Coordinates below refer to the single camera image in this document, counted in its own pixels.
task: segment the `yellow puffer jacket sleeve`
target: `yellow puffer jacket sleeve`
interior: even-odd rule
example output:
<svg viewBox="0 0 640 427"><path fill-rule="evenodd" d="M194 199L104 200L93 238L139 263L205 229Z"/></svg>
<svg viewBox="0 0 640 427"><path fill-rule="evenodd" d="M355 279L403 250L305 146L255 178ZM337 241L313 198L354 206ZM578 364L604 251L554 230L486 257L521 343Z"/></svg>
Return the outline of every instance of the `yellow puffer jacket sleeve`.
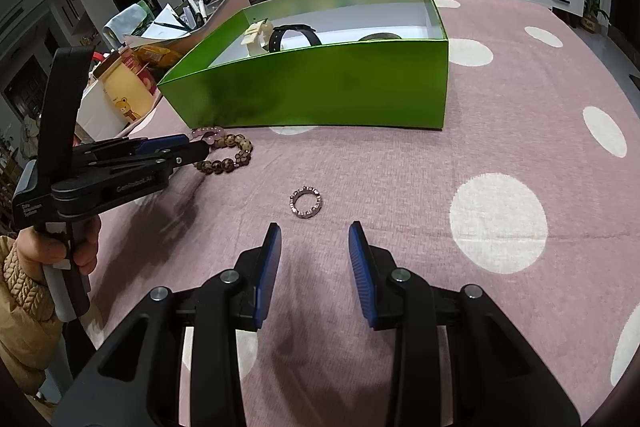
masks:
<svg viewBox="0 0 640 427"><path fill-rule="evenodd" d="M0 237L0 358L25 394L35 395L56 349L62 323L49 289L20 269L13 239Z"/></svg>

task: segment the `white plastic object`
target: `white plastic object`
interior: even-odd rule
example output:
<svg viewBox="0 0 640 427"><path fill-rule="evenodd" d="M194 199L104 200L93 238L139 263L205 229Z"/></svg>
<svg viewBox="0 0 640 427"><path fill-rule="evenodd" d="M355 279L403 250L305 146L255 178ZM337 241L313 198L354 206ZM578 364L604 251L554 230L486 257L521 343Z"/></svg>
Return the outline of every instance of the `white plastic object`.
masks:
<svg viewBox="0 0 640 427"><path fill-rule="evenodd" d="M269 42L273 33L273 24L267 19L251 24L244 32L241 44L246 46L250 57L264 55L267 52L263 46Z"/></svg>

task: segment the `black watch strap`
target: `black watch strap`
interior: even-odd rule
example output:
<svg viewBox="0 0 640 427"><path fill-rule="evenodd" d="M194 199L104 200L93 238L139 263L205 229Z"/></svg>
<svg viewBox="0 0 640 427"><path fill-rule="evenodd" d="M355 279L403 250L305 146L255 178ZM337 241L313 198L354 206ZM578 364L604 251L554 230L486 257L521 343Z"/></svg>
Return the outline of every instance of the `black watch strap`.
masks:
<svg viewBox="0 0 640 427"><path fill-rule="evenodd" d="M311 44L312 46L319 46L320 44L322 44L322 42L320 42L320 39L316 35L316 30L311 26L307 26L306 24L283 24L282 26L276 26L273 29L273 33L271 34L271 38L269 39L268 51L270 53L280 51L282 36L289 30L302 33L306 37L306 40L309 41L309 44Z"/></svg>

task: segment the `metal ring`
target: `metal ring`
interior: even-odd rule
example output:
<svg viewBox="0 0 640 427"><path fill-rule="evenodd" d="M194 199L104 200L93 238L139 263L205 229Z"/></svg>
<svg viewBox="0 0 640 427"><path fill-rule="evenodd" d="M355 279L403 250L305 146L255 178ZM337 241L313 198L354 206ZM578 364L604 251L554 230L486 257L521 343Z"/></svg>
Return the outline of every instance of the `metal ring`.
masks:
<svg viewBox="0 0 640 427"><path fill-rule="evenodd" d="M311 207L311 210L301 211L296 208L296 201L298 198L304 194L313 194L316 197L316 204ZM309 217L315 216L320 209L322 208L322 196L320 192L318 192L313 187L307 187L306 185L302 188L296 190L291 197L289 198L289 207L291 208L291 212L296 217L301 217L302 219L308 219Z"/></svg>

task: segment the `pink polka dot tablecloth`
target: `pink polka dot tablecloth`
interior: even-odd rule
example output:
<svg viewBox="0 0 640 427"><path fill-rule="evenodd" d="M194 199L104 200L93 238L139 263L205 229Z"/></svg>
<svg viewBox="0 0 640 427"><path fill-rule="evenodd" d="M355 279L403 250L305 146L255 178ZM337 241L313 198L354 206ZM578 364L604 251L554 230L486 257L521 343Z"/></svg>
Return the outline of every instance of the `pink polka dot tablecloth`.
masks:
<svg viewBox="0 0 640 427"><path fill-rule="evenodd" d="M179 169L167 190L102 216L94 334L156 285L179 291L232 267L275 221L270 315L257 335L238 334L248 424L382 427L393 336L369 330L353 288L347 231L360 220L432 285L481 285L588 419L640 340L640 121L545 8L436 2L450 39L443 131L244 129L249 166ZM187 131L162 100L132 136ZM289 210L302 185L324 198L311 219Z"/></svg>

